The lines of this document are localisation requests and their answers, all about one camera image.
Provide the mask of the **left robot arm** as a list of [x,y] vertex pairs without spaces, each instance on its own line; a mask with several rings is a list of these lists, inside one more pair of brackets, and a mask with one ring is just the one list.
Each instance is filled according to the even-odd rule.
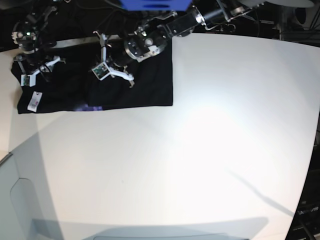
[[213,30],[252,12],[262,0],[215,0],[209,6],[191,2],[184,13],[170,9],[169,4],[145,5],[143,9],[160,8],[162,12],[142,19],[133,33],[115,37],[97,33],[101,46],[100,63],[92,68],[95,77],[103,81],[120,77],[133,87],[134,76],[128,72],[132,62],[141,63],[161,54],[174,37],[186,37],[196,27]]

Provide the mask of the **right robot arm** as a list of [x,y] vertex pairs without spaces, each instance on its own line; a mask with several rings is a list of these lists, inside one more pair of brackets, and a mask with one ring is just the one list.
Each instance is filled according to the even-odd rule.
[[58,4],[55,2],[46,6],[35,4],[25,19],[13,27],[11,38],[21,50],[13,62],[20,68],[22,86],[34,86],[38,76],[50,82],[55,64],[61,61],[59,56],[48,54],[57,41],[51,38],[47,26],[49,17],[57,13]]

